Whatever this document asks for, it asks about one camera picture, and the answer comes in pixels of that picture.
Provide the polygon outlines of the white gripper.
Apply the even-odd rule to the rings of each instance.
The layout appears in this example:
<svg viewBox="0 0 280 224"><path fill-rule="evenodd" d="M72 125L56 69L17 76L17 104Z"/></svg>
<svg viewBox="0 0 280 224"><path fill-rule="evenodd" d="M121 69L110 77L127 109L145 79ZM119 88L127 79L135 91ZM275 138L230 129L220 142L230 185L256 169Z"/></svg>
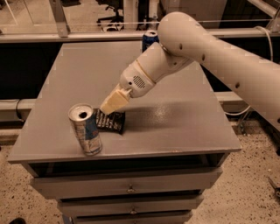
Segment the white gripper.
<svg viewBox="0 0 280 224"><path fill-rule="evenodd" d="M123 108L130 102L130 97L146 95L165 76L191 63L191 59L173 56L158 42L153 43L122 72L119 84L103 101L100 110L109 115Z"/></svg>

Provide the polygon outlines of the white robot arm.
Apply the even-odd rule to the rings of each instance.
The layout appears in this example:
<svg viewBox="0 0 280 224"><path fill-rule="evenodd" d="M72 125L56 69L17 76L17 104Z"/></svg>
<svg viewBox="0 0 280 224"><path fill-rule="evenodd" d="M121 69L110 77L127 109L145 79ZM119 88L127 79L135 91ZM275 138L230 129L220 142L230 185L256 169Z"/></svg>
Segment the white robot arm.
<svg viewBox="0 0 280 224"><path fill-rule="evenodd" d="M183 12L163 17L157 35L159 41L122 72L101 104L104 114L122 109L131 98L146 95L165 76L196 61L280 130L279 64L214 37Z"/></svg>

